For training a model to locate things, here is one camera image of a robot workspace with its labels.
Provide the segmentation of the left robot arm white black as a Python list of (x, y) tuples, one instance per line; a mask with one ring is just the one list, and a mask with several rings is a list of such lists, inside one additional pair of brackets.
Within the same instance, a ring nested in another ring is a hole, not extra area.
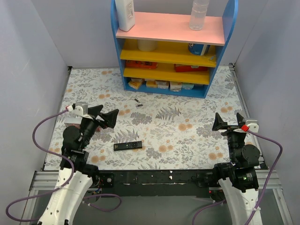
[(98, 167), (87, 163), (85, 148), (98, 128), (114, 128), (118, 109), (102, 113), (103, 106), (88, 107), (86, 103), (67, 106), (80, 116), (80, 126), (68, 126), (63, 131), (62, 160), (58, 178), (49, 203), (38, 220), (39, 225), (71, 225), (79, 205), (91, 187), (100, 182)]

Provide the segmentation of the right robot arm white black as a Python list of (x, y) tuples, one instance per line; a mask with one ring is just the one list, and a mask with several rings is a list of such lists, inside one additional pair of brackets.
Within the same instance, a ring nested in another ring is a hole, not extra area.
[(234, 225), (261, 225), (260, 211), (254, 207), (258, 201), (258, 179), (255, 167), (259, 166), (260, 150), (245, 144), (247, 131), (258, 132), (257, 120), (244, 118), (237, 113), (237, 125), (229, 125), (219, 115), (215, 114), (212, 131), (222, 130), (222, 136), (227, 138), (229, 162), (214, 165), (212, 180), (220, 186)]

